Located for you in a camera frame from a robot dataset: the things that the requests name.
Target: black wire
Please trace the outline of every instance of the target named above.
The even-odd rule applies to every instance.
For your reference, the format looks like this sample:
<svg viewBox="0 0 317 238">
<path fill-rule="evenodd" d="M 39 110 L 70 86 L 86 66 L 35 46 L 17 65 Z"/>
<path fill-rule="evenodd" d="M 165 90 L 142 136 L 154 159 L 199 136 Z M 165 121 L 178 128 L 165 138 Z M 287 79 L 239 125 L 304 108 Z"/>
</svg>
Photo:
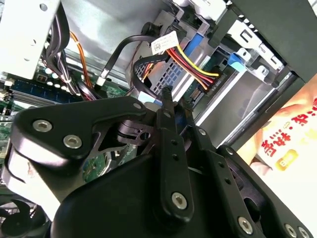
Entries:
<svg viewBox="0 0 317 238">
<path fill-rule="evenodd" d="M 85 94 L 89 98 L 91 98 L 92 100 L 102 99 L 102 97 L 100 95 L 98 95 L 98 93 L 94 92 L 94 90 L 89 88 L 83 81 L 78 80 L 77 84 L 78 84 L 79 90 L 83 94 Z"/>
<path fill-rule="evenodd" d="M 47 61 L 47 58 L 46 58 L 46 49 L 43 48 L 43 51 L 42 51 L 42 60 L 44 61 L 44 63 L 46 64 L 46 66 L 48 68 L 50 68 L 54 73 L 56 73 L 58 76 L 61 76 L 62 73 L 60 72 L 60 70 L 55 66 L 55 64 L 52 64 L 50 62 Z"/>
<path fill-rule="evenodd" d="M 65 77 L 65 80 L 67 81 L 66 84 L 67 84 L 67 86 L 68 86 L 68 89 L 69 89 L 70 93 L 73 94 L 73 95 L 75 95 L 75 94 L 77 94 L 77 93 L 80 93 L 80 90 L 79 90 L 79 88 L 78 88 L 78 86 L 77 86 L 76 81 L 71 80 L 71 81 L 69 82 L 70 77 L 69 77 L 69 72 L 68 72 L 67 65 L 64 64 L 65 61 L 66 61 L 66 60 L 60 60 L 60 61 L 59 61 L 58 68 L 61 70 L 62 75 Z"/>
<path fill-rule="evenodd" d="M 113 54 L 110 56 L 107 64 L 104 66 L 102 72 L 107 71 L 110 72 L 112 68 L 114 67 L 114 64 L 117 62 L 122 50 L 124 47 L 126 47 L 128 44 L 136 41 L 146 41 L 149 43 L 152 43 L 156 38 L 152 36 L 145 36 L 145 35 L 136 35 L 136 36 L 129 36 L 125 38 L 121 43 L 118 45 L 118 47 L 114 50 Z M 100 90 L 101 85 L 95 84 L 94 89 L 96 91 Z"/>
<path fill-rule="evenodd" d="M 47 52 L 48 61 L 64 50 L 70 39 L 69 25 L 62 4 L 59 5 L 52 24 L 52 38 Z"/>
<path fill-rule="evenodd" d="M 60 52 L 60 59 L 59 59 L 59 60 L 62 61 L 62 63 L 63 63 L 64 65 L 67 65 L 65 50 L 62 50 L 62 51 Z M 67 68 L 66 73 L 67 73 L 67 77 L 69 78 L 68 68 Z"/>
<path fill-rule="evenodd" d="M 155 55 L 150 57 L 145 57 L 137 60 L 133 64 L 132 74 L 131 74 L 131 81 L 139 92 L 145 92 L 149 94 L 150 96 L 158 99 L 158 95 L 156 95 L 154 92 L 152 92 L 138 77 L 137 70 L 139 67 L 143 65 L 147 65 L 150 63 L 158 63 L 167 60 L 169 57 L 168 54 L 164 53 L 163 55 Z"/>
<path fill-rule="evenodd" d="M 138 52 L 138 50 L 139 50 L 141 44 L 142 44 L 142 42 L 140 42 L 140 43 L 138 44 L 137 48 L 135 48 L 135 52 L 134 52 L 134 54 L 133 54 L 133 56 L 132 56 L 132 62 L 131 62 L 130 72 L 132 72 L 133 61 L 134 61 L 135 55 L 137 54 L 137 52 Z"/>
</svg>

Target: screw hole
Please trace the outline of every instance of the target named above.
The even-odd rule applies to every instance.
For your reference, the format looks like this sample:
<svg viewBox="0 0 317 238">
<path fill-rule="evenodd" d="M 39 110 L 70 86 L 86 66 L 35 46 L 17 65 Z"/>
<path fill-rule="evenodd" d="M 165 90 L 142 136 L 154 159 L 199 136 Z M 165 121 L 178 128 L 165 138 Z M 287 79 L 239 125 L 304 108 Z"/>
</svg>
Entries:
<svg viewBox="0 0 317 238">
<path fill-rule="evenodd" d="M 141 108 L 142 108 L 142 106 L 139 105 L 139 104 L 137 104 L 137 103 L 134 103 L 133 106 L 134 106 L 135 108 L 137 108 L 137 109 L 141 109 Z"/>
<path fill-rule="evenodd" d="M 225 182 L 226 182 L 227 184 L 231 185 L 231 181 L 230 181 L 230 179 L 225 178 L 224 180 L 225 180 Z"/>
<path fill-rule="evenodd" d="M 243 223 L 243 226 L 244 226 L 246 229 L 249 229 L 248 223 L 244 222 L 244 223 Z"/>
<path fill-rule="evenodd" d="M 47 125 L 47 123 L 42 122 L 42 123 L 39 123 L 39 128 L 46 129 L 46 128 L 48 128 L 48 125 Z"/>
<path fill-rule="evenodd" d="M 42 4 L 40 4 L 40 9 L 42 11 L 47 11 L 48 10 L 48 6 L 46 6 L 46 4 L 44 4 L 44 3 L 42 3 Z"/>
<path fill-rule="evenodd" d="M 69 144 L 75 145 L 75 144 L 78 143 L 78 140 L 76 140 L 76 139 L 74 139 L 74 138 L 70 138 L 70 139 L 68 140 L 68 142 L 69 142 Z"/>
<path fill-rule="evenodd" d="M 218 163 L 220 167 L 224 168 L 224 164 L 222 162 Z"/>
<path fill-rule="evenodd" d="M 174 159 L 175 161 L 179 161 L 179 158 L 178 158 L 178 156 L 177 156 L 176 154 L 173 154 L 172 157 L 173 157 L 173 159 Z"/>
<path fill-rule="evenodd" d="M 176 197 L 176 201 L 179 203 L 179 205 L 183 204 L 183 199 L 181 199 L 180 197 Z"/>
<path fill-rule="evenodd" d="M 147 140 L 147 139 L 150 138 L 150 136 L 151 136 L 151 134 L 149 134 L 149 133 L 147 133 L 147 132 L 144 132 L 144 133 L 142 133 L 142 134 L 140 135 L 140 139 L 141 139 L 141 140 Z"/>
</svg>

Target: cooling fan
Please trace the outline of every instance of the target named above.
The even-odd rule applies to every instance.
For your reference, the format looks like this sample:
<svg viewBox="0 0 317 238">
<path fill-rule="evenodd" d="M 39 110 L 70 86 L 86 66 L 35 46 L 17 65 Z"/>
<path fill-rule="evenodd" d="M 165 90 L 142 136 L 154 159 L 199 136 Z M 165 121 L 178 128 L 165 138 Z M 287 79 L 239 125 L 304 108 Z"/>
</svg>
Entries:
<svg viewBox="0 0 317 238">
<path fill-rule="evenodd" d="M 14 203 L 19 210 L 10 214 L 2 205 Z M 50 221 L 47 219 L 44 210 L 35 205 L 33 211 L 28 203 L 11 199 L 8 202 L 0 203 L 0 217 L 5 218 L 1 225 L 0 238 L 43 238 Z"/>
</svg>

